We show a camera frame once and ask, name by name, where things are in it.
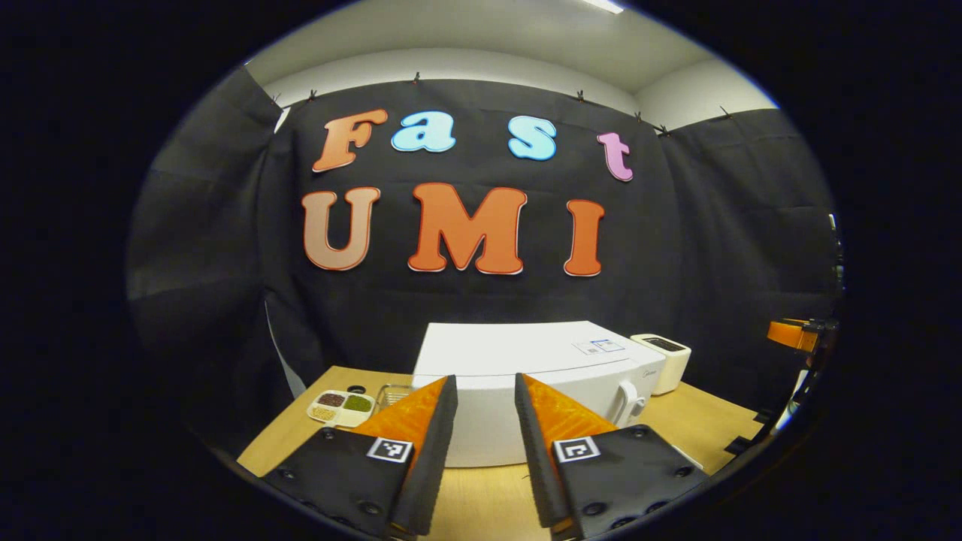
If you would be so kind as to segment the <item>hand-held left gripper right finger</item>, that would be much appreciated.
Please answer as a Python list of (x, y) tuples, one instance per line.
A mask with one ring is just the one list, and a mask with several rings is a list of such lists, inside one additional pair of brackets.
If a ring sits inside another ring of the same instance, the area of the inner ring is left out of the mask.
[(614, 541), (708, 482), (654, 428), (617, 428), (529, 374), (516, 374), (514, 401), (538, 519), (551, 541)]

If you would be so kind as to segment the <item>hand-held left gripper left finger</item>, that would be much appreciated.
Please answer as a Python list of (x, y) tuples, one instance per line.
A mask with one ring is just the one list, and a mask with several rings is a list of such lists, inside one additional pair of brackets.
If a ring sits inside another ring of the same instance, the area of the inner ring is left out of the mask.
[(344, 431), (320, 428), (261, 478), (361, 539), (429, 534), (458, 408), (443, 376)]

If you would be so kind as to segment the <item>white microwave oven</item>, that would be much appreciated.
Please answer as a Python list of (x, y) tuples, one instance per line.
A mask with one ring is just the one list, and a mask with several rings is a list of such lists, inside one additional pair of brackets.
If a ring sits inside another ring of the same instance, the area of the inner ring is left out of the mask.
[(666, 357), (588, 321), (429, 323), (413, 366), (416, 389), (453, 374), (458, 408), (447, 468), (525, 462), (515, 376), (529, 374), (618, 428), (638, 420)]

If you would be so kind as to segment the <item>white divided dish of grains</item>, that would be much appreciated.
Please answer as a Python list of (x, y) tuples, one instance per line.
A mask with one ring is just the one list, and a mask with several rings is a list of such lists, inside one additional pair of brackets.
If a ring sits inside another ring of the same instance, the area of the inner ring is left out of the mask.
[(375, 400), (353, 391), (327, 390), (319, 393), (305, 409), (310, 420), (330, 428), (357, 428), (374, 414)]

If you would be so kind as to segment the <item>white toaster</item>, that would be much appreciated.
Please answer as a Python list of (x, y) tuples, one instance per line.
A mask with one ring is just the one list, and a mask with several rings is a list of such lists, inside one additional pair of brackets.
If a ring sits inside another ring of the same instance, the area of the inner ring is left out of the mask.
[(630, 339), (664, 356), (664, 366), (660, 370), (652, 396), (663, 396), (677, 390), (691, 358), (691, 347), (664, 338), (657, 334), (635, 334)]

